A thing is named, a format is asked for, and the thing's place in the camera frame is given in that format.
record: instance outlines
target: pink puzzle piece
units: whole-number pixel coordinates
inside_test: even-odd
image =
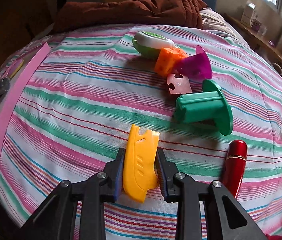
[[[167,84],[173,84],[174,89],[169,88],[170,94],[182,94],[185,95],[187,93],[192,93],[192,89],[190,87],[190,82],[188,77],[181,75],[181,78],[176,78],[175,74],[169,74],[167,78]]]

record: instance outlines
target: brown comforter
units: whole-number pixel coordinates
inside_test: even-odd
[[[67,2],[59,11],[54,31],[98,24],[144,23],[202,28],[202,0],[126,0],[94,3]]]

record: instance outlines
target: orange cube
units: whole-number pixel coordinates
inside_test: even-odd
[[[154,71],[162,77],[167,77],[173,70],[176,62],[188,57],[183,49],[162,48],[155,64]]]

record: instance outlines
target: red tube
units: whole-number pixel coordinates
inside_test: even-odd
[[[241,186],[247,153],[248,146],[244,141],[234,140],[230,143],[222,183],[235,198],[237,198]]]

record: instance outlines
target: bed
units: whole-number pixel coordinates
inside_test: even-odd
[[[197,45],[205,49],[213,80],[232,108],[231,135],[208,123],[175,122],[166,80],[132,45],[139,31],[170,38],[189,55]],[[220,178],[229,143],[244,140],[249,151],[238,201],[265,234],[282,235],[282,78],[236,33],[138,24],[81,28],[32,41],[7,59],[0,75],[45,42],[51,53],[23,90],[0,158],[0,204],[16,225],[60,181],[86,180],[103,170],[126,146],[134,123],[160,132],[167,159],[207,183]],[[190,85],[201,92],[200,83]],[[144,204],[122,194],[104,211],[107,239],[174,239],[177,205],[165,203],[159,188],[148,192]],[[206,238],[204,216],[202,229]]]

